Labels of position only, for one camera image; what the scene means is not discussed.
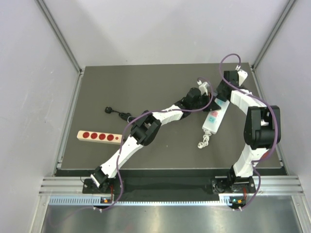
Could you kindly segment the white power strip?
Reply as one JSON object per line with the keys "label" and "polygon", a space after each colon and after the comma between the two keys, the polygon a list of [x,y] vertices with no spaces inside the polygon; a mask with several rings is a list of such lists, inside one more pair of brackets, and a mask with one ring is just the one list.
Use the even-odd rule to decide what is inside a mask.
{"label": "white power strip", "polygon": [[230,102],[222,101],[218,98],[215,98],[213,103],[216,104],[216,106],[220,107],[219,110],[212,110],[208,113],[203,126],[202,130],[204,131],[203,139],[198,143],[198,148],[202,149],[209,145],[209,139],[213,134],[216,134],[219,126],[224,118],[224,115],[228,109],[228,106]]}

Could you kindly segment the red cube plug adapter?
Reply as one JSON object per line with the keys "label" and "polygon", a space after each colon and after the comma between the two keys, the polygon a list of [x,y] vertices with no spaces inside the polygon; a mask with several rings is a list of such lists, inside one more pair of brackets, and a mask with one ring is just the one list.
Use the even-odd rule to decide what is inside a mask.
{"label": "red cube plug adapter", "polygon": [[269,155],[270,154],[270,151],[268,150],[268,151],[266,151],[262,156],[261,156],[261,158],[260,158],[260,160],[265,160],[266,158],[269,158]]}

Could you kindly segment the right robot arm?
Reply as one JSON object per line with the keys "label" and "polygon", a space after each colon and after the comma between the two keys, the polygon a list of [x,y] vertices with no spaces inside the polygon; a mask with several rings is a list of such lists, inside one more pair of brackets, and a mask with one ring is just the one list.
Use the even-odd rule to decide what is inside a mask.
{"label": "right robot arm", "polygon": [[242,87],[247,73],[243,70],[223,72],[223,79],[217,87],[217,98],[237,106],[245,115],[243,137],[245,146],[230,168],[227,178],[211,180],[213,192],[241,193],[255,192],[253,174],[263,155],[280,142],[280,108],[267,106],[259,98]]}

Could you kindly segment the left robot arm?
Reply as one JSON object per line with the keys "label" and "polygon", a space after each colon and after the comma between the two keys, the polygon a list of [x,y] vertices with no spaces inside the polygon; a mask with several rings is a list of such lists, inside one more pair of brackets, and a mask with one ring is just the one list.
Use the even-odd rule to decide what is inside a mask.
{"label": "left robot arm", "polygon": [[216,97],[199,88],[191,88],[187,95],[171,107],[160,111],[144,111],[139,117],[129,117],[128,127],[131,127],[127,139],[121,140],[120,148],[90,175],[93,186],[99,192],[106,192],[110,182],[116,177],[118,170],[139,149],[148,146],[155,139],[160,127],[173,121],[179,121],[192,112],[211,112],[220,110]]}

